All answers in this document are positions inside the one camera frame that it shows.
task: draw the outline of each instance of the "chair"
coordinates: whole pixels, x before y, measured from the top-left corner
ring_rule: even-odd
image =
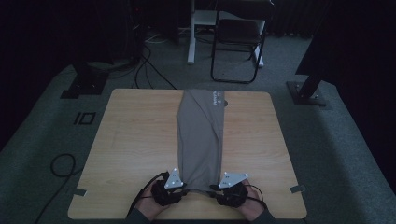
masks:
[[[273,17],[275,6],[271,0],[218,0],[216,11],[217,16],[212,45],[210,75],[215,81],[248,84],[254,81],[257,76],[260,58],[262,56],[262,46],[265,40],[265,30]],[[220,12],[228,12],[238,19],[222,19],[220,17]],[[262,30],[257,21],[264,21]],[[250,56],[248,60],[251,60],[252,56],[255,54],[255,49],[260,47],[253,78],[249,80],[232,80],[216,78],[214,76],[213,70],[218,42],[227,45],[250,47],[251,50],[249,51]]]

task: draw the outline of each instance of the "dark wall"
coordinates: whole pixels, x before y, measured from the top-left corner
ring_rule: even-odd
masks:
[[[1,1],[0,149],[67,65],[112,63],[132,55],[134,46],[126,42],[128,24],[133,25],[128,4],[128,0]]]
[[[395,11],[396,1],[333,0],[297,70],[337,87],[394,191]]]

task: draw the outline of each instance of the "gray carpet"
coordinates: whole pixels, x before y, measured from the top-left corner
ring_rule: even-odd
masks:
[[[210,35],[199,36],[211,38]],[[259,70],[257,79],[248,85],[212,81],[209,75],[210,45],[206,43],[197,43],[195,64],[188,65],[188,38],[181,38],[178,46],[158,38],[152,41],[158,43],[147,43],[151,50],[149,61],[180,90],[266,91],[271,94],[295,174],[299,183],[308,188],[303,193],[308,212],[306,223],[396,223],[395,194],[380,173],[336,88],[326,82],[319,86],[330,104],[327,108],[295,105],[290,97],[286,81],[306,79],[306,76],[295,76],[294,73],[310,40],[269,36],[264,46],[265,66]],[[230,52],[224,51],[224,54],[220,55],[223,60],[233,58]],[[251,62],[231,66],[234,67],[227,71],[229,76],[253,69]],[[71,153],[76,158],[76,169],[84,166],[111,92],[117,88],[131,88],[133,73],[112,73],[102,95],[81,95],[75,100],[60,99],[76,75],[72,67],[65,68],[52,80],[0,154],[1,224],[35,222],[65,180],[51,173],[53,158]],[[146,74],[154,89],[172,89],[150,66],[143,66],[138,73],[140,88],[150,88]],[[78,113],[93,112],[96,116],[91,125],[75,124]],[[70,160],[58,161],[56,171],[66,174],[71,165]],[[39,223],[122,223],[122,220],[68,218],[72,190],[78,179],[79,175],[70,178]],[[279,223],[305,222],[279,220]]]

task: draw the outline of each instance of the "chair leg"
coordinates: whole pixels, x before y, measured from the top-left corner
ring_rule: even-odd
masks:
[[[212,77],[213,80],[215,80],[215,81],[217,81],[217,82],[230,82],[230,83],[249,84],[249,83],[251,83],[252,81],[254,81],[254,79],[256,79],[260,60],[257,60],[257,62],[256,62],[256,67],[255,67],[255,70],[254,70],[254,75],[253,75],[253,78],[252,78],[251,80],[244,81],[244,80],[232,80],[232,79],[221,79],[221,78],[216,78],[216,77],[214,76],[214,74],[213,74],[214,67],[215,67],[216,42],[213,42],[213,43],[214,43],[214,44],[212,45],[212,64],[211,64],[211,66],[210,66],[210,76]],[[251,60],[251,57],[252,57],[254,54],[255,54],[255,52],[254,52],[254,49],[253,49],[253,52],[250,54],[249,60]],[[262,47],[260,47],[259,55],[260,55],[260,56],[262,55]]]
[[[212,52],[210,53],[210,57],[212,57],[212,58],[214,57],[215,50],[216,50],[216,43],[213,42],[213,44],[212,44]]]
[[[263,47],[263,41],[260,43],[260,50],[259,50],[259,55],[257,56],[257,59],[256,59],[256,67],[254,69],[254,76],[250,82],[252,82],[252,81],[254,81],[254,79],[256,79],[257,71],[259,70],[259,65],[260,65],[260,58],[262,57],[262,47]]]
[[[255,46],[252,51],[250,52],[250,57],[248,57],[248,60],[251,60],[251,58],[253,57],[253,55],[255,54],[255,50],[258,46]]]

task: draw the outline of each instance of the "cable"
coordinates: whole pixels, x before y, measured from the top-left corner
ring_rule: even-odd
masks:
[[[72,159],[72,167],[69,171],[68,174],[66,175],[60,175],[58,174],[55,169],[54,169],[54,165],[55,162],[60,159],[61,157],[69,157]],[[44,206],[44,208],[41,210],[40,214],[38,215],[37,219],[35,220],[35,224],[38,223],[38,221],[40,220],[40,218],[43,216],[44,212],[47,210],[48,206],[52,203],[52,201],[56,198],[56,196],[58,196],[58,194],[61,192],[61,190],[64,188],[64,186],[67,184],[67,182],[69,181],[70,177],[72,177],[73,175],[76,175],[78,173],[80,173],[82,171],[82,169],[79,169],[77,171],[75,171],[76,169],[76,158],[69,153],[64,153],[61,155],[58,155],[57,157],[55,157],[54,159],[52,159],[52,162],[50,163],[50,171],[52,172],[53,175],[57,176],[57,177],[65,177],[64,182],[62,183],[62,185],[58,188],[58,190],[52,195],[52,197],[49,199],[49,201],[46,203],[46,205]]]
[[[152,182],[154,182],[154,181],[155,181],[158,177],[160,177],[160,176],[164,177],[164,176],[166,176],[166,173],[160,173],[160,174],[158,174],[158,175],[152,177],[152,178],[150,179],[150,181],[146,184],[146,186],[143,187],[143,188],[139,191],[139,193],[137,193],[136,197],[134,198],[134,201],[133,201],[132,204],[131,204],[131,207],[130,207],[130,209],[129,209],[129,212],[128,212],[128,215],[127,215],[127,216],[129,216],[129,214],[131,214],[132,210],[134,210],[134,207],[136,206],[137,202],[138,202],[140,199],[142,199],[142,198],[147,198],[147,197],[141,197],[142,194],[143,194],[143,192],[145,192],[146,188],[148,188],[149,185],[150,185]]]
[[[262,191],[259,188],[257,188],[256,186],[254,186],[254,185],[245,185],[245,186],[249,186],[249,187],[252,187],[252,188],[258,190],[260,195],[262,196]]]
[[[154,198],[155,196],[153,195],[153,196],[140,197],[140,199],[145,199],[145,198]]]
[[[134,87],[134,85],[136,85],[136,87],[138,89],[140,89],[138,83],[137,83],[137,76],[140,72],[140,69],[143,67],[143,65],[147,66],[146,63],[148,63],[153,69],[154,71],[163,79],[165,80],[174,90],[177,90],[177,88],[163,75],[161,74],[160,71],[158,71],[158,69],[149,61],[149,57],[151,56],[151,49],[149,47],[147,47],[146,45],[144,46],[147,50],[148,50],[148,57],[145,57],[143,54],[141,55],[141,57],[144,59],[144,61],[142,62],[142,64],[140,64],[139,68],[137,69],[137,71],[134,73],[134,82],[131,85],[131,88]],[[152,89],[154,89],[151,86],[151,83],[149,82],[149,77],[147,76],[147,71],[146,71],[146,78],[148,80],[148,84],[150,85],[150,87]]]

